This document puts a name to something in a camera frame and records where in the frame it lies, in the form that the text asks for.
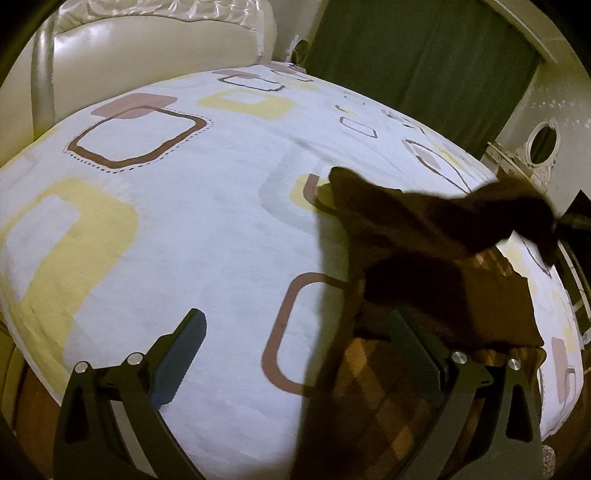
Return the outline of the brown plaid knit sweater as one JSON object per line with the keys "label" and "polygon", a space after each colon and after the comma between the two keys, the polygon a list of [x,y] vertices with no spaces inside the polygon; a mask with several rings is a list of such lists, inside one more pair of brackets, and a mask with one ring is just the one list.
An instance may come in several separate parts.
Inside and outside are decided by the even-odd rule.
{"label": "brown plaid knit sweater", "polygon": [[384,479],[415,453],[438,411],[418,391],[392,314],[488,366],[519,360],[536,390],[544,341],[528,281],[499,244],[519,235],[552,266],[556,219],[545,196],[515,178],[442,198],[335,167],[329,190],[348,236],[349,288],[291,474]]}

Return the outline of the white dresser with round mirror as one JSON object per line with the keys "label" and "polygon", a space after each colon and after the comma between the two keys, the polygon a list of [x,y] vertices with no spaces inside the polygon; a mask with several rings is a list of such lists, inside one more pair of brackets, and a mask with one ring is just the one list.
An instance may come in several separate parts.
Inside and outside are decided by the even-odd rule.
{"label": "white dresser with round mirror", "polygon": [[[590,194],[590,80],[542,66],[481,160],[495,174],[526,177],[564,214]],[[590,342],[590,236],[560,240],[557,271],[579,331]]]}

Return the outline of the white patterned bed sheet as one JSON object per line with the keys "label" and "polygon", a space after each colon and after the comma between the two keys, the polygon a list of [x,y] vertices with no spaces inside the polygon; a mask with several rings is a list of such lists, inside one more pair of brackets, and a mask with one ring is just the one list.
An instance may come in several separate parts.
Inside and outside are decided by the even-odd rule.
{"label": "white patterned bed sheet", "polygon": [[[295,479],[349,288],[329,174],[442,198],[498,181],[435,131],[280,64],[216,69],[83,108],[1,170],[1,304],[61,408],[58,479]],[[384,479],[548,479],[588,427],[589,353],[554,265],[513,235],[546,360],[488,366],[438,340],[435,421]],[[174,399],[148,351],[206,336]]]}

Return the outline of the dark green curtain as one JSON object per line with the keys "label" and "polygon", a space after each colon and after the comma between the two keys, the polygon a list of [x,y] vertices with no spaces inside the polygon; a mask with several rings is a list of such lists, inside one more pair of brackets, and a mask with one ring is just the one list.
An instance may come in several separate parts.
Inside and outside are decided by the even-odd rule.
{"label": "dark green curtain", "polygon": [[331,1],[304,68],[481,158],[540,62],[532,44],[483,1]]}

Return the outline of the cream tufted leather headboard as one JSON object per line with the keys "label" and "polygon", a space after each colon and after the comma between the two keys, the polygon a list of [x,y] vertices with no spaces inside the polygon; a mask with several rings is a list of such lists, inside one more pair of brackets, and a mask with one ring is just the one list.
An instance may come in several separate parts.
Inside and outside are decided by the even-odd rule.
{"label": "cream tufted leather headboard", "polygon": [[185,74],[269,62],[267,1],[47,1],[1,55],[1,160],[69,115]]}

